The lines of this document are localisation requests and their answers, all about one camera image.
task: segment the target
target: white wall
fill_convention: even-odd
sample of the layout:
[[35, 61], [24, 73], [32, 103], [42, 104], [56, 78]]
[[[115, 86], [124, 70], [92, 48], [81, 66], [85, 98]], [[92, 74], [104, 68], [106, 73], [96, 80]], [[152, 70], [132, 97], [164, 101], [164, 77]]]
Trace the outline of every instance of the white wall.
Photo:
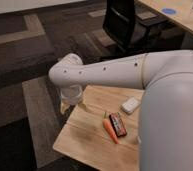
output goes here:
[[0, 13], [66, 4], [83, 0], [0, 0]]

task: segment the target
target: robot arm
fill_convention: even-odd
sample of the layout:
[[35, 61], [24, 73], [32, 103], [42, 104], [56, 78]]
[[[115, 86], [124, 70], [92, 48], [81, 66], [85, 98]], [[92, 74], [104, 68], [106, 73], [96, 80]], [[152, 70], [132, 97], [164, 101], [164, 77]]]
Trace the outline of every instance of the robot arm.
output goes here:
[[79, 56], [69, 54], [50, 69], [49, 77], [59, 87], [92, 84], [143, 89], [167, 61], [192, 54], [193, 51], [158, 52], [90, 65], [82, 65]]
[[85, 66], [70, 54], [49, 76], [60, 87], [145, 88], [139, 115], [140, 170], [193, 171], [193, 51], [141, 54]]

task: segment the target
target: floor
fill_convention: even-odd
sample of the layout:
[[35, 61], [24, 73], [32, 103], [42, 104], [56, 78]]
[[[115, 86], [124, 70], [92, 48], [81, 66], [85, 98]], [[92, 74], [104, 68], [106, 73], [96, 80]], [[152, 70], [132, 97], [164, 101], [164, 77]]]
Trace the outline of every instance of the floor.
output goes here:
[[[60, 114], [47, 73], [70, 52], [85, 64], [116, 55], [102, 30], [105, 7], [92, 0], [0, 16], [0, 170], [94, 170], [52, 149], [69, 113]], [[177, 49], [182, 34], [165, 48]]]

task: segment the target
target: wooden table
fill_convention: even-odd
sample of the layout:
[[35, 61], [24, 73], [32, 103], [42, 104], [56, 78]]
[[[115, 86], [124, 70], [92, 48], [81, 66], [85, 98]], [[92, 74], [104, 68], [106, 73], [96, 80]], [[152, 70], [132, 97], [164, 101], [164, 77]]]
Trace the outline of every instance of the wooden table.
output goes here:
[[[138, 0], [143, 5], [166, 16], [169, 20], [193, 34], [193, 0]], [[172, 8], [176, 14], [168, 15], [163, 8]]]
[[[84, 104], [75, 107], [53, 148], [99, 170], [138, 171], [137, 109], [128, 116], [120, 105], [131, 96], [141, 100], [143, 91], [134, 89], [87, 86]], [[105, 110], [120, 112], [127, 136], [115, 144], [102, 125]]]
[[[193, 0], [138, 0], [141, 4], [166, 16], [170, 21], [185, 29], [181, 49], [193, 49]], [[163, 8], [176, 10], [176, 14], [168, 15]]]

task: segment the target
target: black chair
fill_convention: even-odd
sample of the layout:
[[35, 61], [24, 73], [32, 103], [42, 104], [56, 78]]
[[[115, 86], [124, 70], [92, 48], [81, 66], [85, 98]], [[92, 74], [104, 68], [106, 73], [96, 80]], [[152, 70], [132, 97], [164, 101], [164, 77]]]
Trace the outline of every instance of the black chair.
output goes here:
[[161, 16], [146, 20], [137, 18], [134, 0], [107, 0], [103, 29], [117, 43], [118, 48], [127, 53], [143, 50], [151, 28], [165, 21]]

